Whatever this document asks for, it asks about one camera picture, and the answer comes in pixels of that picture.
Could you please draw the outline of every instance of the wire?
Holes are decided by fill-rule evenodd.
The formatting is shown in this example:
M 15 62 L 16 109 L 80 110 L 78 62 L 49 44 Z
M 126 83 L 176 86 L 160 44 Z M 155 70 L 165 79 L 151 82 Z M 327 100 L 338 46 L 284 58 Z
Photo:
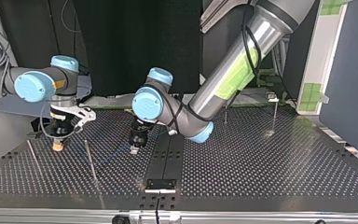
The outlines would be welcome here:
M 5 79 L 7 77 L 8 71 L 10 69 L 10 58 L 7 54 L 7 50 L 9 48 L 10 44 L 7 41 L 6 34 L 4 34 L 0 31 L 0 36 L 2 36 L 7 42 L 7 45 L 4 47 L 4 44 L 0 41 L 0 49 L 1 49 L 0 68 L 3 65 L 5 66 L 3 73 L 2 73 L 1 82 L 0 82 L 0 94 L 1 94 L 1 96 L 6 96 L 8 93 L 8 90 L 5 86 Z
M 40 110 L 40 116 L 39 116 L 39 123 L 43 123 L 43 112 L 45 111 L 45 107 L 46 107 L 46 104 L 43 104 L 42 106 L 42 109 Z M 50 135 L 48 134 L 48 132 L 46 132 L 45 130 L 45 127 L 44 125 L 41 125 L 40 128 L 42 129 L 42 132 L 45 136 L 49 137 L 49 138 L 56 138 L 56 139 L 64 139 L 64 138 L 68 138 L 70 136 L 72 136 L 74 133 L 76 133 L 75 129 L 73 131 L 71 131 L 70 133 L 68 133 L 67 135 L 65 136 L 53 136 L 53 135 Z
M 66 25 L 65 20 L 63 19 L 63 14 L 65 13 L 65 9 L 66 9 L 66 6 L 68 5 L 68 2 L 69 2 L 69 0 L 65 0 L 65 3 L 63 3 L 62 9 L 61 9 L 61 22 L 62 22 L 62 25 L 63 25 L 63 27 L 65 27 L 65 29 L 67 31 L 70 31 L 70 32 L 73 32 L 73 33 L 79 33 L 80 30 L 72 30 L 72 29 L 70 29 Z
M 295 104 L 295 106 L 297 107 L 297 102 L 295 100 L 295 98 L 293 97 L 292 94 L 290 94 L 289 90 L 287 90 L 287 87 L 286 85 L 284 84 L 284 81 L 283 81 L 283 77 L 282 77 L 282 73 L 281 73 L 281 70 L 279 69 L 278 67 L 278 59 L 276 57 L 276 54 L 275 54 L 275 50 L 272 49 L 272 60 L 274 60 L 274 62 L 277 64 L 277 72 L 278 72 L 278 77 L 281 79 L 281 83 L 284 87 L 284 90 L 287 92 L 287 95 L 289 96 L 289 98 L 292 100 L 293 104 Z

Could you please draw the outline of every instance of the metal bracket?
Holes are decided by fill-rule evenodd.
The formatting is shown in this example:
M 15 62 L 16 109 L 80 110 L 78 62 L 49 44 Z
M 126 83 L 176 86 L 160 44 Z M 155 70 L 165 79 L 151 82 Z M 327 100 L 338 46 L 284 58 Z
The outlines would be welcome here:
M 182 224 L 182 218 L 179 215 L 170 216 L 169 224 Z
M 200 18 L 201 31 L 206 34 L 228 12 L 239 5 L 247 4 L 249 0 L 214 0 L 206 8 Z
M 328 104 L 328 102 L 330 101 L 330 98 L 326 95 L 324 95 L 323 93 L 321 93 L 321 102 L 323 104 Z
M 149 179 L 147 180 L 145 193 L 175 193 L 175 186 L 175 179 Z

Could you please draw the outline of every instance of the black metal plate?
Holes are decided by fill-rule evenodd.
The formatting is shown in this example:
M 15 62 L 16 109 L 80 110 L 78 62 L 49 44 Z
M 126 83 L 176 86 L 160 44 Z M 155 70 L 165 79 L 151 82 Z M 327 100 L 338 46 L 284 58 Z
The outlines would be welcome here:
M 154 148 L 163 135 L 155 127 L 147 147 L 131 155 L 130 123 L 130 113 L 101 110 L 97 111 L 97 120 L 72 136 L 63 152 L 53 151 L 46 137 L 32 141 L 37 161 L 26 144 L 14 149 L 0 160 L 0 207 L 153 207 L 148 204 L 150 195 L 144 195 L 145 180 Z M 89 141 L 98 184 L 92 178 L 85 139 Z
M 291 108 L 231 109 L 205 144 L 180 141 L 176 210 L 358 212 L 358 159 Z

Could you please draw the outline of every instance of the black panel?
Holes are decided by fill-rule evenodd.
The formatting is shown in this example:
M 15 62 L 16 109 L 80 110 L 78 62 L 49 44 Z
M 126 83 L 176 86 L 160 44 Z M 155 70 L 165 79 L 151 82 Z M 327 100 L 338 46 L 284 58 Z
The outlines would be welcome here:
M 172 92 L 194 92 L 200 73 L 197 0 L 75 1 L 97 95 L 135 92 L 149 69 L 172 72 Z
M 59 51 L 48 0 L 0 0 L 0 15 L 18 65 L 49 66 Z
M 315 1 L 308 16 L 290 36 L 283 82 L 295 99 L 298 98 L 300 92 L 320 2 L 320 0 Z
M 358 1 L 348 4 L 325 94 L 321 122 L 358 149 Z

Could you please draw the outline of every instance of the black cable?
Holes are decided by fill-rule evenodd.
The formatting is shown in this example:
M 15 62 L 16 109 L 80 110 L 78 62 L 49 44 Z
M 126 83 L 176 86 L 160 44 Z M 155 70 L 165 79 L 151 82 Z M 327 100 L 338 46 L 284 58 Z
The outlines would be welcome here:
M 323 219 L 317 220 L 315 224 L 326 224 L 326 222 Z
M 275 64 L 277 64 L 277 66 L 278 66 L 278 60 L 277 60 L 275 52 L 272 54 L 272 60 L 274 60 Z M 278 72 L 278 77 L 281 79 L 281 83 L 282 83 L 282 85 L 284 87 L 284 90 L 287 92 L 287 95 L 292 100 L 293 104 L 295 104 L 295 106 L 297 107 L 296 99 L 293 97 L 292 94 L 290 94 L 289 90 L 287 89 L 286 85 L 284 84 L 283 77 L 282 77 L 280 69 L 277 69 L 277 72 Z
M 248 11 L 247 9 L 248 9 L 248 7 L 251 6 L 251 3 L 252 3 L 252 0 L 249 0 L 248 3 L 245 6 L 245 10 L 243 11 L 243 20 L 242 20 L 242 25 L 241 25 L 241 31 L 242 31 L 243 45 L 245 47 L 247 60 L 248 60 L 249 64 L 251 65 L 252 72 L 254 73 L 255 76 L 257 76 L 257 74 L 258 74 L 258 72 L 260 70 L 260 64 L 261 64 L 261 48 L 258 45 L 257 40 L 255 39 L 255 36 L 254 36 L 252 30 L 247 26 L 247 21 L 245 19 L 246 13 Z M 256 65 L 253 62 L 252 55 L 251 55 L 251 52 L 249 50 L 249 46 L 247 44 L 247 35 L 249 35 L 251 37 L 252 41 L 255 44 L 255 49 L 256 49 L 256 52 L 257 52 Z M 152 88 L 153 90 L 157 91 L 160 96 L 162 96 L 162 98 L 164 99 L 164 101 L 168 105 L 168 108 L 170 109 L 170 113 L 171 113 L 171 116 L 172 116 L 172 120 L 169 122 L 169 124 L 167 126 L 171 127 L 173 124 L 175 124 L 175 128 L 176 128 L 177 133 L 180 133 L 179 132 L 179 125 L 178 125 L 178 122 L 177 122 L 177 116 L 182 111 L 183 107 L 186 108 L 186 110 L 191 115 L 193 115 L 197 119 L 200 119 L 200 120 L 205 121 L 205 122 L 214 121 L 214 120 L 217 120 L 217 119 L 221 119 L 223 117 L 221 115 L 221 116 L 215 117 L 214 119 L 205 119 L 205 118 L 201 117 L 200 115 L 198 115 L 196 112 L 194 112 L 194 110 L 190 106 L 185 105 L 182 101 L 178 101 L 180 105 L 179 105 L 178 110 L 175 113 L 175 112 L 173 112 L 172 105 L 171 105 L 170 101 L 168 100 L 168 98 L 165 96 L 165 94 L 162 91 L 160 91 L 158 88 L 156 88 L 155 86 L 150 85 L 150 84 L 144 84 L 144 87 Z M 237 96 L 240 93 L 241 93 L 241 91 L 236 91 L 234 97 L 232 97 L 231 101 L 228 103 L 227 108 L 225 109 L 224 112 L 227 112 L 229 110 L 229 108 L 232 106 L 232 104 L 234 103 L 235 99 L 237 98 Z

